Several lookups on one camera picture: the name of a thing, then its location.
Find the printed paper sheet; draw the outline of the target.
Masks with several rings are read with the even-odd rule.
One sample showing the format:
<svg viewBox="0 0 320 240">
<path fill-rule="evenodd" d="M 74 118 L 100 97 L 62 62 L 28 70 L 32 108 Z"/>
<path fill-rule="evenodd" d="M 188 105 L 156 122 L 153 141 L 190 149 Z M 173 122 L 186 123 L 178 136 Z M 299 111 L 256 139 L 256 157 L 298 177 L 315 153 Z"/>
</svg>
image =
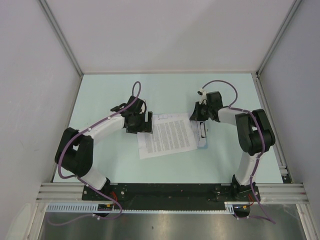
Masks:
<svg viewBox="0 0 320 240">
<path fill-rule="evenodd" d="M 186 118 L 188 117 L 188 113 L 163 113 L 163 114 L 153 114 L 153 119 L 158 120 L 166 120 L 169 118 Z"/>
</svg>

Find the white paper sheet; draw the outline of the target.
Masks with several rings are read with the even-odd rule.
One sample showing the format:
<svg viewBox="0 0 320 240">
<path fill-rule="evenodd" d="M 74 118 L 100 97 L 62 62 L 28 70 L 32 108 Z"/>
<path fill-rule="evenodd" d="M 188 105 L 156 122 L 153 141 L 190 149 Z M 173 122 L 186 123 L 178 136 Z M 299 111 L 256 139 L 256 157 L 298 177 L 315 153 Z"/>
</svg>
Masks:
<svg viewBox="0 0 320 240">
<path fill-rule="evenodd" d="M 152 131 L 137 134 L 141 160 L 197 149 L 189 116 L 162 120 L 154 120 L 152 117 Z"/>
</svg>

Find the metal clipboard clip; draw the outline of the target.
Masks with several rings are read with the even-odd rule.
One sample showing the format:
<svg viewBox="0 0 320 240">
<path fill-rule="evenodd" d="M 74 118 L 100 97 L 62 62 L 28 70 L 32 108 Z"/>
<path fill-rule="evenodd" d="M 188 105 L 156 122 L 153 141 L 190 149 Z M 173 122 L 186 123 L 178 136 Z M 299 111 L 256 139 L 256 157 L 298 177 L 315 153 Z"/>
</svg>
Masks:
<svg viewBox="0 0 320 240">
<path fill-rule="evenodd" d="M 197 123 L 198 135 L 200 139 L 207 138 L 207 129 L 204 121 L 200 121 Z"/>
</svg>

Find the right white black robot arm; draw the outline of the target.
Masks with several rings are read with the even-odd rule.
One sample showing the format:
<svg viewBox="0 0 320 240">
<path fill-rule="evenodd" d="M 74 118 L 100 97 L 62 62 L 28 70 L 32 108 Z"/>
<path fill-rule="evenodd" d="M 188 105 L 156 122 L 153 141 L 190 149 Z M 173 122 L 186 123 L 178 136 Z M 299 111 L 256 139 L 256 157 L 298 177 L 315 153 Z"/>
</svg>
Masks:
<svg viewBox="0 0 320 240">
<path fill-rule="evenodd" d="M 195 103 L 189 118 L 193 122 L 212 120 L 236 127 L 242 156 L 236 173 L 232 176 L 230 194 L 242 201 L 248 195 L 255 197 L 255 176 L 264 153 L 275 142 L 275 134 L 263 109 L 246 109 L 223 106 L 222 96 L 218 91 L 198 91 L 201 100 Z"/>
</svg>

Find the light blue clipboard folder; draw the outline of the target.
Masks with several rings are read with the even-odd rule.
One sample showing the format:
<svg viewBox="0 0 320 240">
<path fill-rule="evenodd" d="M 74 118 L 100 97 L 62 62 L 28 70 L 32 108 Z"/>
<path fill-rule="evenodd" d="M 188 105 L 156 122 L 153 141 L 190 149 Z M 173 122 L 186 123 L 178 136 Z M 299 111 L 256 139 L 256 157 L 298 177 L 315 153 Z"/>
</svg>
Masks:
<svg viewBox="0 0 320 240">
<path fill-rule="evenodd" d="M 193 131 L 193 135 L 195 138 L 195 142 L 196 142 L 198 149 L 206 149 L 208 147 L 207 135 L 206 135 L 206 138 L 203 138 L 203 139 L 199 138 L 198 125 L 197 125 L 198 122 L 199 121 L 191 121 L 190 122 L 192 131 Z"/>
</svg>

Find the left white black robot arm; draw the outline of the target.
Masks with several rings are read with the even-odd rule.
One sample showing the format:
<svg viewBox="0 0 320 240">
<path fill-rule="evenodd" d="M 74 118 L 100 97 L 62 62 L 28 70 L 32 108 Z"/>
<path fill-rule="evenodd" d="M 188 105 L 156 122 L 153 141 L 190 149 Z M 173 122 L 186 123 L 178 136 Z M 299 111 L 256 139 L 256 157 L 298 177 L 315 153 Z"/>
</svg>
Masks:
<svg viewBox="0 0 320 240">
<path fill-rule="evenodd" d="M 94 167 L 94 146 L 110 134 L 125 129 L 129 134 L 152 133 L 153 113 L 147 111 L 146 101 L 130 96 L 127 103 L 115 106 L 110 116 L 83 130 L 69 127 L 64 130 L 54 161 L 61 169 L 72 173 L 86 185 L 93 187 L 93 194 L 100 200 L 110 196 L 110 180 Z"/>
</svg>

